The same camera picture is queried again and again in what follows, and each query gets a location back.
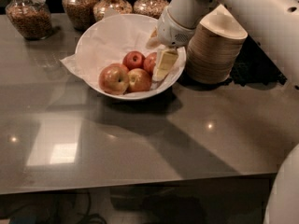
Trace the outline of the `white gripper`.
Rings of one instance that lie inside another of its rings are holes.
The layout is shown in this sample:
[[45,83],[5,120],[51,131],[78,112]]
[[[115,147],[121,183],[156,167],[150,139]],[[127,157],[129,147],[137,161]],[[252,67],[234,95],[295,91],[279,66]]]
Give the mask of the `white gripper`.
[[[168,47],[184,47],[194,33],[195,25],[190,22],[188,15],[179,9],[168,6],[160,16],[157,29],[152,31],[146,47],[154,49],[160,45],[160,42]],[[176,49],[158,49],[152,79],[155,82],[165,79],[177,59],[178,51]]]

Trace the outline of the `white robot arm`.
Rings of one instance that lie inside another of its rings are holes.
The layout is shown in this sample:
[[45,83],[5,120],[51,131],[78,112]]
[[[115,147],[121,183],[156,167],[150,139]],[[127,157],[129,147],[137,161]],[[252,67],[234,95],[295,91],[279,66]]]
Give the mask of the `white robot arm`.
[[[158,20],[158,41],[169,47],[187,45],[214,1],[226,6],[288,80],[298,84],[297,0],[171,0]],[[263,224],[299,224],[299,144],[278,169]]]

